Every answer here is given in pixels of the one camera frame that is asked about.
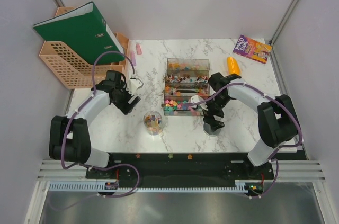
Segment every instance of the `clear plastic cup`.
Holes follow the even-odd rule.
[[[151,135],[155,136],[163,132],[163,117],[157,111],[148,111],[144,115],[144,125]]]

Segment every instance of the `orange desk organizer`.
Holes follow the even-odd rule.
[[[62,15],[74,7],[59,7],[56,16]],[[129,56],[129,39],[121,33],[115,33],[124,52]],[[62,41],[45,41],[39,57],[52,70],[67,89],[92,88],[92,65],[88,64],[76,52]],[[110,65],[95,66],[95,83],[106,77],[107,70],[122,72],[128,78],[130,64],[125,59]]]

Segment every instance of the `red wire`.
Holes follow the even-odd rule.
[[[261,173],[261,182],[260,182],[260,185],[262,185],[264,183],[264,180],[265,180],[264,174]]]

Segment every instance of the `white marble table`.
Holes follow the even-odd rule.
[[[242,77],[264,92],[280,95],[270,59],[264,64],[233,54],[236,39],[213,40],[143,40],[142,55],[136,55],[136,74],[144,82],[141,101],[129,115],[123,115],[114,105],[106,107],[89,127],[92,146],[107,152],[167,153],[167,152],[246,152],[259,139],[256,113],[239,101],[230,101],[224,108],[225,127],[217,137],[207,136],[202,129],[202,117],[165,117],[162,135],[151,136],[143,124],[147,111],[163,115],[164,75],[167,58],[210,60],[210,75],[228,75],[226,58],[237,59]],[[76,89],[70,105],[75,109],[90,89]]]

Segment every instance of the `acrylic container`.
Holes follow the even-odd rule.
[[[157,111],[148,111],[144,115],[144,125],[151,135],[155,136],[163,132],[164,124],[161,114]]]
[[[210,96],[209,60],[168,59],[165,75],[164,103],[165,115],[203,115],[202,108],[185,107],[194,95],[203,99]]]
[[[167,69],[173,70],[210,70],[210,61],[207,59],[167,59]]]

